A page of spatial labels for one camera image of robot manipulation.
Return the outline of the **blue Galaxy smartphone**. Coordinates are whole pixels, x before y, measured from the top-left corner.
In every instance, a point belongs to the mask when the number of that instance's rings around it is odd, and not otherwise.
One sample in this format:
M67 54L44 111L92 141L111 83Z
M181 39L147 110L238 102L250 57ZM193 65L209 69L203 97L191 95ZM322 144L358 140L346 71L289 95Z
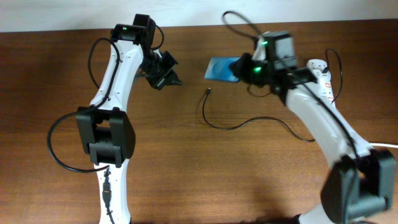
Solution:
M229 65L238 59L239 57L212 57L206 69L204 79L237 83L239 78L233 75L233 72L229 69Z

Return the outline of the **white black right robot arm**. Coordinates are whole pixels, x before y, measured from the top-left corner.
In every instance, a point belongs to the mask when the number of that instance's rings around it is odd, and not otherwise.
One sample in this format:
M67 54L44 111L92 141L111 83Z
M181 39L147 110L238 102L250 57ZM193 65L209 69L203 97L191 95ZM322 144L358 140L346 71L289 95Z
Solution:
M269 86L310 131L331 169L320 204L291 222L360 223L389 210L396 160L364 140L336 109L329 62L310 60L299 67L287 31L265 32L254 41L254 53L243 54L230 70L246 83Z

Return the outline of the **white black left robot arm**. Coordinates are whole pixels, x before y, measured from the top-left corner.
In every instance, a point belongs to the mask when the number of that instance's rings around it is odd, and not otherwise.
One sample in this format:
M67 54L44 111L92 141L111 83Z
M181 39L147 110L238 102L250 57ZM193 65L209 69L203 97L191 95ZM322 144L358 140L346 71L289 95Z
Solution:
M89 107L76 116L83 150L97 174L100 223L131 223L127 202L127 168L136 146L136 134L127 117L129 95L141 71L149 85L161 90L181 85L174 71L177 61L153 47L155 21L136 14L131 25L117 24L109 41L111 53L103 81Z

